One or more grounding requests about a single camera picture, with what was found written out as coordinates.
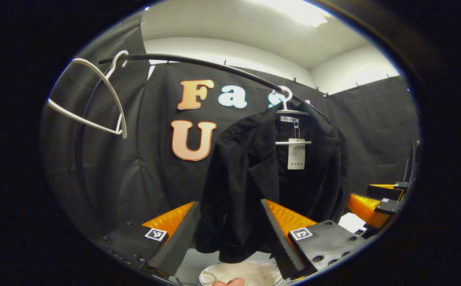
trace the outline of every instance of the ceiling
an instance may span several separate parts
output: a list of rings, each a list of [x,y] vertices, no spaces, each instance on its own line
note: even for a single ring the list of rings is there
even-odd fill
[[[201,37],[266,50],[305,69],[369,44],[338,19],[312,28],[248,0],[165,0],[144,13],[143,39]]]

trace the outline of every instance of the white basket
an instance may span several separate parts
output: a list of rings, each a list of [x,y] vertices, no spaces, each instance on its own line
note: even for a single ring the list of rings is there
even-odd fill
[[[199,275],[199,286],[212,286],[216,281],[227,283],[234,278],[241,278],[245,286],[277,286],[283,279],[276,264],[245,260],[241,263],[216,263],[204,269]]]

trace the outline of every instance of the price tag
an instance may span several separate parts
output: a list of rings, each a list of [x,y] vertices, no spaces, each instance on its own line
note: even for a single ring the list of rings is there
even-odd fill
[[[304,139],[289,138],[289,142],[304,142]],[[305,145],[289,145],[289,158],[287,170],[305,169]]]

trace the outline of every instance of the white wall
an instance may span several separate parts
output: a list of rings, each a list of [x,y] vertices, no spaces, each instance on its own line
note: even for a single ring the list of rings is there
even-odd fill
[[[327,60],[310,71],[321,92],[334,94],[359,85],[399,75],[399,71],[373,45],[366,45]]]
[[[148,54],[174,54],[199,60],[258,70],[314,87],[307,69],[268,51],[235,42],[194,37],[161,38],[144,41]],[[164,62],[151,60],[151,63]]]

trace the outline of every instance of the screw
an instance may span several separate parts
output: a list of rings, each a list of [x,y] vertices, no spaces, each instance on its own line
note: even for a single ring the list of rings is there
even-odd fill
[[[144,258],[140,255],[134,255],[134,257],[138,260],[138,261],[144,261]]]

